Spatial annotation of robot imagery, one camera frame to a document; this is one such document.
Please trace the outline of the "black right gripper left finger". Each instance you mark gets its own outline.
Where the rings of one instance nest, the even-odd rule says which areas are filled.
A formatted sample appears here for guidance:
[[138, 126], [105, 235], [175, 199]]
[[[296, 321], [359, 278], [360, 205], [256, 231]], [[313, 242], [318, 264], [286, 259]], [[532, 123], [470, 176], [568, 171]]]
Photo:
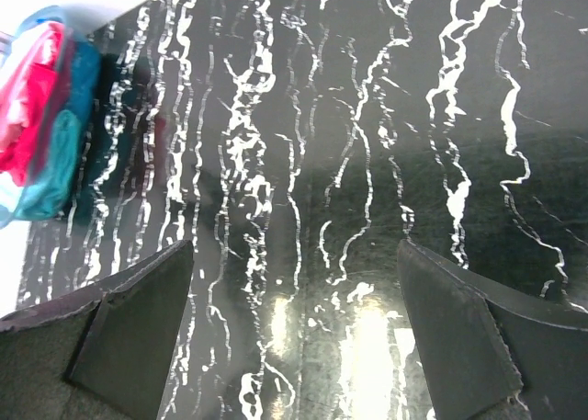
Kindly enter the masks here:
[[179, 241], [1, 320], [4, 419], [154, 419], [193, 270]]

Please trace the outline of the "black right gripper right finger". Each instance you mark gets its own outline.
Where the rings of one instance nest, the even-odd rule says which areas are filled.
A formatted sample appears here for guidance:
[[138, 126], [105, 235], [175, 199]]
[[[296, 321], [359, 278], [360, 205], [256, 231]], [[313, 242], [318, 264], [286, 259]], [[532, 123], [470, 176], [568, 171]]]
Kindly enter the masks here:
[[586, 313], [408, 240], [397, 268], [436, 418], [586, 418]]

